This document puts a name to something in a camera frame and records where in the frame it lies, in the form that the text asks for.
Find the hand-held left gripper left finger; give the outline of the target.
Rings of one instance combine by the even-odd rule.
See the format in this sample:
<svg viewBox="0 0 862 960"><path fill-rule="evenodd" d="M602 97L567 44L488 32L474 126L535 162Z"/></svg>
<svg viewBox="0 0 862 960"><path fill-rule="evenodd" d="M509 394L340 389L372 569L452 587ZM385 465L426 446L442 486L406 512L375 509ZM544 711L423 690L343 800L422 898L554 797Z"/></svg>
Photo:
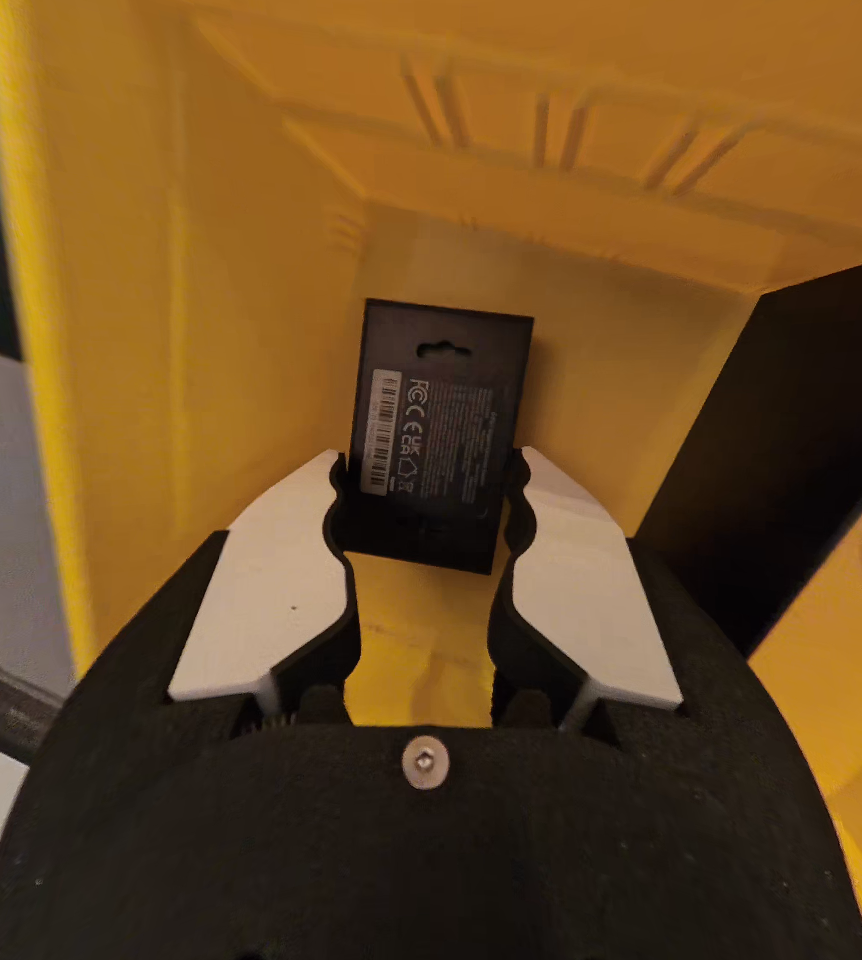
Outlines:
<svg viewBox="0 0 862 960"><path fill-rule="evenodd" d="M354 574L332 520L344 457L328 449L230 524L168 694L248 694L266 717L296 713L314 686L341 690L362 650Z"/></svg>

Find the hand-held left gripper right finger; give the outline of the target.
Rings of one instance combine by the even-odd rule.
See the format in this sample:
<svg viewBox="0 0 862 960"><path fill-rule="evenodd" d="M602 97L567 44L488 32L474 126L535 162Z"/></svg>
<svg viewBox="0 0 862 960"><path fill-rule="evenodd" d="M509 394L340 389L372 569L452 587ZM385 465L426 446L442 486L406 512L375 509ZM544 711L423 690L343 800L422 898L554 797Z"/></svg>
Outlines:
<svg viewBox="0 0 862 960"><path fill-rule="evenodd" d="M488 624L492 720L538 693L581 730L601 702L674 712L683 694L627 539L602 504L534 447L513 455L509 558Z"/></svg>

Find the black ethernet switch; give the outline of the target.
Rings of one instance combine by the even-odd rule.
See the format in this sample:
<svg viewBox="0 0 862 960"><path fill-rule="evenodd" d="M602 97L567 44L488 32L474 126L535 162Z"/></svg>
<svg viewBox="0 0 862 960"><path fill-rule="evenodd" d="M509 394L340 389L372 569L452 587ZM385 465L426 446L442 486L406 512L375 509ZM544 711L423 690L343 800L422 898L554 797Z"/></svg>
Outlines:
<svg viewBox="0 0 862 960"><path fill-rule="evenodd" d="M365 301L337 520L344 550L490 573L533 325Z"/></svg>

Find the yellow bin with divider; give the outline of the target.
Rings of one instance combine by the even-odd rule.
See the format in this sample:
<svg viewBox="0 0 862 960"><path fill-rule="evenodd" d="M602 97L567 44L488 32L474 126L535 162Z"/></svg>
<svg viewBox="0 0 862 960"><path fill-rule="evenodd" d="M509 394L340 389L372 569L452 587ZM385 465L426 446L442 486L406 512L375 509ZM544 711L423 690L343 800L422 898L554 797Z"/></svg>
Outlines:
<svg viewBox="0 0 862 960"><path fill-rule="evenodd" d="M862 2L0 2L0 354L76 685L0 958L862 958L862 513L744 657L634 540L763 294L862 265ZM365 301L530 316L488 575L346 551ZM513 455L622 529L680 686L492 720ZM168 688L325 450L360 659Z"/></svg>

